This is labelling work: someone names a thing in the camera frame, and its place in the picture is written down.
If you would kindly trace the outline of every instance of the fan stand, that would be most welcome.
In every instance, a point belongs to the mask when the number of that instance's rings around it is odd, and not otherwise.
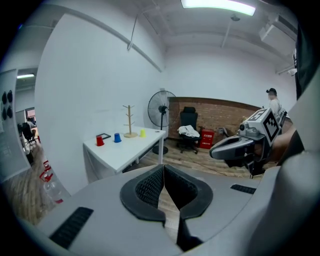
[[[162,125],[163,125],[163,118],[164,118],[164,115],[165,115],[165,113],[166,113],[166,111],[164,110],[164,111],[161,111],[161,108],[163,108],[163,106],[160,106],[159,107],[159,111],[161,112],[161,128],[160,128],[160,130],[162,130]],[[166,147],[166,146],[163,146],[163,155],[165,155],[166,153],[168,153],[168,151],[169,151],[169,149]],[[152,152],[153,153],[155,153],[155,154],[157,154],[157,155],[159,155],[159,146],[157,145],[157,146],[154,146],[153,148],[152,148]]]

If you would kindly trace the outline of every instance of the wooden mug tree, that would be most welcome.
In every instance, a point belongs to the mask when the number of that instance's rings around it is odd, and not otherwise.
[[[129,132],[125,133],[124,134],[124,137],[126,138],[134,138],[136,136],[138,136],[138,134],[136,132],[132,132],[131,131],[131,125],[133,125],[135,122],[131,123],[131,117],[133,116],[133,114],[131,114],[131,109],[134,107],[134,106],[124,106],[125,108],[128,109],[128,114],[126,114],[129,118],[129,124],[125,124],[125,126],[129,126]]]

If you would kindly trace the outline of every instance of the person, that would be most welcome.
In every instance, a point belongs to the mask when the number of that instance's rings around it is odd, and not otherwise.
[[[268,98],[270,100],[269,107],[271,108],[276,121],[279,122],[282,107],[277,97],[277,91],[274,88],[270,88],[269,90],[266,90],[266,92],[268,93]]]
[[[34,140],[35,139],[35,136],[36,136],[36,130],[32,130],[32,128],[35,128],[36,126],[34,125],[33,122],[31,122],[31,118],[27,118],[26,119],[26,122],[27,124],[29,125],[30,127],[30,131],[32,133],[32,139]]]

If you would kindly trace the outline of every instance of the fluorescent light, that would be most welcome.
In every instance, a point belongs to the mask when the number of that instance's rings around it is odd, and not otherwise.
[[[256,8],[229,0],[181,0],[183,8],[219,8],[254,15]]]
[[[18,75],[16,78],[33,78],[35,75],[34,74],[23,74],[23,75]]]

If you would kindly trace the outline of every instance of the brick wall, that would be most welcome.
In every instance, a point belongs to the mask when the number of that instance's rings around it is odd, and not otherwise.
[[[243,119],[248,118],[259,109],[256,106],[221,99],[195,97],[171,98],[169,113],[170,126],[168,129],[169,138],[179,139],[177,132],[181,126],[179,113],[184,110],[184,107],[195,107],[198,113],[198,127],[201,126],[214,130],[214,144],[222,140],[222,136],[218,134],[218,128],[225,127],[229,135],[235,135]],[[284,122],[282,132],[286,132],[291,125],[291,121],[287,119]]]

